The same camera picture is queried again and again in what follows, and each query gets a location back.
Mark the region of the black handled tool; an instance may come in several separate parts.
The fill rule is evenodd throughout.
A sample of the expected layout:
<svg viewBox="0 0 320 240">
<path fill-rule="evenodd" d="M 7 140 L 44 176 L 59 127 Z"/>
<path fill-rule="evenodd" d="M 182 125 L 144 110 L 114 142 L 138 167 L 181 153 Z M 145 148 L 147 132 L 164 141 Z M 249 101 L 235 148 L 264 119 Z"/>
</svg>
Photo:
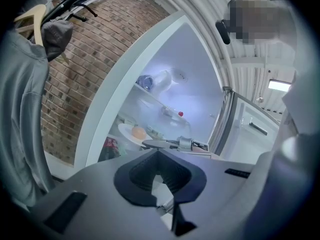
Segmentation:
<svg viewBox="0 0 320 240">
<path fill-rule="evenodd" d="M 260 126 L 254 124 L 253 122 L 249 123 L 249 126 L 257 131 L 259 131 L 260 133 L 262 133 L 263 135 L 267 136 L 268 132 L 266 130 L 264 130 L 263 128 L 261 128 Z"/>
</svg>

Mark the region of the glass shelf white trim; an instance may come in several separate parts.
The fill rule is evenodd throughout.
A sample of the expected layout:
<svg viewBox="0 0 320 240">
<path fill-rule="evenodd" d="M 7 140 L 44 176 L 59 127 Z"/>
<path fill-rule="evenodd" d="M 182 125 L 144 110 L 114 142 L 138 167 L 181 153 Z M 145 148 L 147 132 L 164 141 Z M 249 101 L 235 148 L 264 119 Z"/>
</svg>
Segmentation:
<svg viewBox="0 0 320 240">
<path fill-rule="evenodd" d="M 133 88 L 134 88 L 134 89 L 137 89 L 137 90 L 139 90 L 139 91 L 142 91 L 142 93 L 144 93 L 144 95 L 147 97 L 147 101 L 148 101 L 149 103 L 154 102 L 154 103 L 159 104 L 159 106 L 160 106 L 160 111 L 161 111 L 161 109 L 162 109 L 163 106 L 167 106 L 167 105 L 165 105 L 162 101 L 160 101 L 159 98 L 157 98 L 157 97 L 154 96 L 152 93 L 148 92 L 147 90 L 145 90 L 144 88 L 142 88 L 141 86 L 139 86 L 137 83 L 135 83 L 135 84 L 133 85 Z M 169 118 L 171 118 L 172 120 L 177 121 L 177 122 L 179 122 L 179 123 L 185 124 L 185 125 L 189 125 L 189 124 L 190 124 L 190 123 L 189 123 L 185 118 L 183 118 L 183 117 L 178 117 L 178 116 L 175 116 L 175 117 L 167 116 L 167 117 L 169 117 Z"/>
<path fill-rule="evenodd" d="M 137 119 L 118 114 L 115 122 L 117 130 L 119 124 L 141 127 L 146 131 L 146 134 L 152 138 L 152 140 L 178 141 L 178 137 L 180 136 L 191 138 L 190 124 L 183 124 L 172 120 L 170 117 L 163 115 L 161 110 L 152 111 L 149 109 L 146 113 L 141 112 Z"/>
</svg>

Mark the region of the wooden clothes hanger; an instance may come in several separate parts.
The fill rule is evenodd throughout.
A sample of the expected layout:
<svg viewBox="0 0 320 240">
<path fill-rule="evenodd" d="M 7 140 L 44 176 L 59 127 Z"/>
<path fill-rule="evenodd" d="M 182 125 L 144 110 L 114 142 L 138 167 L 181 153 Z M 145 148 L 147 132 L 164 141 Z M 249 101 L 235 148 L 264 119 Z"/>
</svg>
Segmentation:
<svg viewBox="0 0 320 240">
<path fill-rule="evenodd" d="M 13 22 L 15 25 L 15 30 L 21 34 L 28 32 L 32 35 L 31 42 L 43 46 L 41 28 L 43 26 L 42 20 L 44 19 L 46 13 L 46 6 L 44 4 L 38 4 L 28 10 L 27 12 L 16 17 Z M 60 55 L 63 60 L 69 64 L 70 61 L 67 58 L 65 52 Z"/>
</svg>

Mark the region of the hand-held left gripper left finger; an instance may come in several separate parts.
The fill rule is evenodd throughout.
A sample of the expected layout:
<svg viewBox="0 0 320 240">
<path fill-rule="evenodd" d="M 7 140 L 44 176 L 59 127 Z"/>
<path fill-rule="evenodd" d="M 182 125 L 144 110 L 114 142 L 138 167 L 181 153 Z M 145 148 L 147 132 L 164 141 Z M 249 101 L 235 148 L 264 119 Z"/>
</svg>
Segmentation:
<svg viewBox="0 0 320 240">
<path fill-rule="evenodd" d="M 253 165 L 148 149 L 90 165 L 31 210 L 61 240 L 200 240 Z"/>
</svg>

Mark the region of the clear bottle blue cap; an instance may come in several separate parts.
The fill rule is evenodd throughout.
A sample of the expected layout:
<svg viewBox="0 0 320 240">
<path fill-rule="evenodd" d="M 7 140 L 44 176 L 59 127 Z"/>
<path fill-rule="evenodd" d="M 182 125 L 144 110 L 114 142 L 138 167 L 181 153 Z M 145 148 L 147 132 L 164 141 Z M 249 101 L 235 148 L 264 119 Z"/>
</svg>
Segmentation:
<svg viewBox="0 0 320 240">
<path fill-rule="evenodd" d="M 135 82 L 138 86 L 153 95 L 166 92 L 173 84 L 172 68 L 162 70 L 157 74 L 143 74 Z"/>
</svg>

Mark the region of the dark cola bottle red label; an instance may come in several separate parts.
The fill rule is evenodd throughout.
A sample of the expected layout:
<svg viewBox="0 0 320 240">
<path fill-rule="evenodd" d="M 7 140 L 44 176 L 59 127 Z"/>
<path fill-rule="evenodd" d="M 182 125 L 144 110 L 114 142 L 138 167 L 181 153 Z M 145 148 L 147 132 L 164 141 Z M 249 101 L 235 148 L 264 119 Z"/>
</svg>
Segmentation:
<svg viewBox="0 0 320 240">
<path fill-rule="evenodd" d="M 102 160 L 110 160 L 120 156 L 118 142 L 116 139 L 107 137 L 103 144 L 101 154 Z"/>
</svg>

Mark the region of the grey refrigerator door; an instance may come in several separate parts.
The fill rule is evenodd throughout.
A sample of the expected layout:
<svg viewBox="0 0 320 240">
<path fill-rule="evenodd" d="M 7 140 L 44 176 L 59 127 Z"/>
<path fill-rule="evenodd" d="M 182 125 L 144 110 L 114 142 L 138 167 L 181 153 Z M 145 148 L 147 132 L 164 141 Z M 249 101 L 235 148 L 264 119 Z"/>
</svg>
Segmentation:
<svg viewBox="0 0 320 240">
<path fill-rule="evenodd" d="M 261 154 L 272 149 L 280 123 L 231 87 L 222 89 L 223 103 L 208 143 L 209 151 L 227 161 L 254 165 Z M 250 122 L 266 130 L 267 136 L 250 127 Z"/>
</svg>

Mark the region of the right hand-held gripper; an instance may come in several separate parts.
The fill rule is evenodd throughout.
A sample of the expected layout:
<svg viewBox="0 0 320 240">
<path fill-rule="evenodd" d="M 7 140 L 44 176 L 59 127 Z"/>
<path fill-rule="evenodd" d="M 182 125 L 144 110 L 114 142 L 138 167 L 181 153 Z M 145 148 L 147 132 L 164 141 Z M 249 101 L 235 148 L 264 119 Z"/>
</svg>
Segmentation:
<svg viewBox="0 0 320 240">
<path fill-rule="evenodd" d="M 165 139 L 146 139 L 142 142 L 146 148 L 151 149 L 188 149 L 192 152 L 208 152 L 209 148 L 207 144 L 195 141 L 192 138 L 186 138 L 184 136 L 178 137 L 176 140 Z"/>
</svg>

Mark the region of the clear bottle red cap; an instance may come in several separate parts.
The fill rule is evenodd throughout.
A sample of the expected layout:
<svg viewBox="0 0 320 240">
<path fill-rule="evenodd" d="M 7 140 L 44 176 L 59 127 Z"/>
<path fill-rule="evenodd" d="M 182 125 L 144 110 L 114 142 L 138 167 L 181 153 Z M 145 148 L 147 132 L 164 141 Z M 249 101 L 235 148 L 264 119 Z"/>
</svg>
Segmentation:
<svg viewBox="0 0 320 240">
<path fill-rule="evenodd" d="M 163 106 L 161 108 L 161 112 L 168 116 L 168 117 L 180 117 L 182 118 L 184 116 L 184 113 L 182 111 L 176 111 L 175 109 L 168 107 L 168 106 Z"/>
</svg>

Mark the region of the ceiling light panel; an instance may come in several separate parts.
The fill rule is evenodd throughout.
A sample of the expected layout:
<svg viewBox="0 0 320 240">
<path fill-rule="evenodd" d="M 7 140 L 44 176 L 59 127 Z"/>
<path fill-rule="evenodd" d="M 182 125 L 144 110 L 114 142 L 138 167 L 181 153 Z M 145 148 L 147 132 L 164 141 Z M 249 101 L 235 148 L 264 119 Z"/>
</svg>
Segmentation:
<svg viewBox="0 0 320 240">
<path fill-rule="evenodd" d="M 291 87 L 291 83 L 280 81 L 276 79 L 270 79 L 268 83 L 268 88 L 281 92 L 288 92 Z"/>
</svg>

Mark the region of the dark grey cap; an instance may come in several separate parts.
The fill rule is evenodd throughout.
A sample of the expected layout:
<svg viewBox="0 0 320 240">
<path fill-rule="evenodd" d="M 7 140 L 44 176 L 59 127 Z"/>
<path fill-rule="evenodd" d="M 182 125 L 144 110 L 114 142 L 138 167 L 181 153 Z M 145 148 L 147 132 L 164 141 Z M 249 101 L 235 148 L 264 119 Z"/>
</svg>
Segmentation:
<svg viewBox="0 0 320 240">
<path fill-rule="evenodd" d="M 42 25 L 41 37 L 48 62 L 65 52 L 72 38 L 73 29 L 74 25 L 70 21 L 62 19 L 48 21 Z"/>
</svg>

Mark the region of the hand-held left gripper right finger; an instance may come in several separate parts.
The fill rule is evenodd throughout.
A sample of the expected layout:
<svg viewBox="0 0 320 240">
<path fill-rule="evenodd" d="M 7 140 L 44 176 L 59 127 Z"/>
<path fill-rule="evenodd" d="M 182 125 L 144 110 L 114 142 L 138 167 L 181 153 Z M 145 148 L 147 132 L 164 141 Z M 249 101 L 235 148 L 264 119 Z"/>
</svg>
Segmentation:
<svg viewBox="0 0 320 240">
<path fill-rule="evenodd" d="M 310 208 L 314 136 L 287 139 L 274 153 L 262 193 L 243 226 L 243 240 L 294 240 Z"/>
</svg>

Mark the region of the white round plate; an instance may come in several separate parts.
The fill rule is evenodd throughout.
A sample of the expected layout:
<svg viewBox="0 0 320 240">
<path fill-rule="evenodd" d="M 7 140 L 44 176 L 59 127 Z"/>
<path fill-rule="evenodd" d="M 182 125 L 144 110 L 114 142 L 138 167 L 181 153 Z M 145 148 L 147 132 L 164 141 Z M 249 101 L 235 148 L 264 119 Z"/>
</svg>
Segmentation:
<svg viewBox="0 0 320 240">
<path fill-rule="evenodd" d="M 118 130 L 119 132 L 131 143 L 133 143 L 134 145 L 138 146 L 138 147 L 145 147 L 143 145 L 143 141 L 145 140 L 152 140 L 152 138 L 148 135 L 145 134 L 145 138 L 144 139 L 139 139 L 136 138 L 135 136 L 132 135 L 132 129 L 133 126 L 130 124 L 126 124 L 126 123 L 120 123 L 118 126 Z"/>
</svg>

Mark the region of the brown egg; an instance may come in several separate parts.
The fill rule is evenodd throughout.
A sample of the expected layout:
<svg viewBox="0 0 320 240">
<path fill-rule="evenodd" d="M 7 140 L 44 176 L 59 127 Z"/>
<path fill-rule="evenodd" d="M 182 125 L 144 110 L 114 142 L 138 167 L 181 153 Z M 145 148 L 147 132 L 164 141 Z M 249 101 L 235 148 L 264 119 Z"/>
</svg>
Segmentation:
<svg viewBox="0 0 320 240">
<path fill-rule="evenodd" d="M 139 139 L 139 140 L 145 140 L 147 137 L 147 133 L 146 133 L 145 129 L 142 127 L 139 127 L 139 126 L 134 126 L 131 129 L 131 134 L 133 137 L 135 137 L 136 139 Z"/>
</svg>

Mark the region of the grey white refrigerator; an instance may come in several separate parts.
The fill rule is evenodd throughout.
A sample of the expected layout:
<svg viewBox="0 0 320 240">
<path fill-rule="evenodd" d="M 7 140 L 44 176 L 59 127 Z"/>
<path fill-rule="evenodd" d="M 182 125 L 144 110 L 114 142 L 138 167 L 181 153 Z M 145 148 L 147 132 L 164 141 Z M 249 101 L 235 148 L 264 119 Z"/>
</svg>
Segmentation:
<svg viewBox="0 0 320 240">
<path fill-rule="evenodd" d="M 116 135 L 117 115 L 132 119 L 148 110 L 159 111 L 133 88 L 141 75 L 172 69 L 169 90 L 154 95 L 166 106 L 183 112 L 191 139 L 208 144 L 224 100 L 216 64 L 199 32 L 177 11 L 144 33 L 116 62 L 98 88 L 77 142 L 74 167 L 81 170 L 99 160 L 108 135 Z"/>
</svg>

